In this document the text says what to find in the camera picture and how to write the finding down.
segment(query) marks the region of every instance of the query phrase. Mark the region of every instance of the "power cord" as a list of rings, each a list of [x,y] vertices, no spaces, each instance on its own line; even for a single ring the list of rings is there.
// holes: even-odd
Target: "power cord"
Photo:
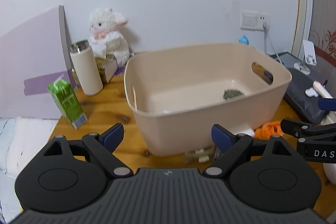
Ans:
[[[281,66],[283,66],[282,61],[281,61],[281,59],[280,59],[278,53],[276,52],[276,50],[275,50],[275,48],[274,48],[274,46],[273,46],[273,43],[272,43],[272,41],[271,41],[271,38],[269,37],[269,34],[268,34],[268,31],[269,31],[269,25],[267,24],[267,22],[264,22],[264,23],[262,24],[262,27],[263,27],[264,32],[265,32],[265,34],[266,34],[266,38],[268,37],[268,40],[269,40],[269,42],[270,42],[270,44],[271,44],[271,46],[272,46],[272,48],[273,48],[273,51],[275,52],[275,54],[276,54],[276,56],[277,56],[277,58],[278,58],[278,60],[279,60],[279,62],[280,62],[280,64],[281,64]]]

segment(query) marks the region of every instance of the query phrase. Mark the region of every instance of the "pink board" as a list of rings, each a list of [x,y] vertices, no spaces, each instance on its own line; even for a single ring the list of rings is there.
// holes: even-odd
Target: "pink board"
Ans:
[[[0,37],[0,117],[58,119],[47,85],[60,75],[72,82],[63,6]]]

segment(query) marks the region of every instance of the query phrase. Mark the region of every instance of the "brown floral wallpaper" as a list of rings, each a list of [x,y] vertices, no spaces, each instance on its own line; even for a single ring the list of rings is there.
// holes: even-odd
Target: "brown floral wallpaper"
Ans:
[[[336,0],[313,0],[309,40],[315,43],[316,70],[328,79],[336,97]]]

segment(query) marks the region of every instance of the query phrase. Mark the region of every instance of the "white thermos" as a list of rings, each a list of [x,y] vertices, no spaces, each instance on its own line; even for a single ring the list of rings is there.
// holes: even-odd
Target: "white thermos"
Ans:
[[[103,89],[92,47],[87,40],[70,47],[70,56],[85,95],[95,95]]]

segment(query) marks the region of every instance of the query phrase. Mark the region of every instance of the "plush sheep toy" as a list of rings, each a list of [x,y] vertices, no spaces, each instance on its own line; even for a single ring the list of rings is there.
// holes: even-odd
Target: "plush sheep toy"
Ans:
[[[118,27],[126,25],[127,22],[126,17],[112,9],[98,8],[90,14],[89,43],[95,57],[105,59],[106,54],[113,54],[119,68],[126,64],[129,47]]]

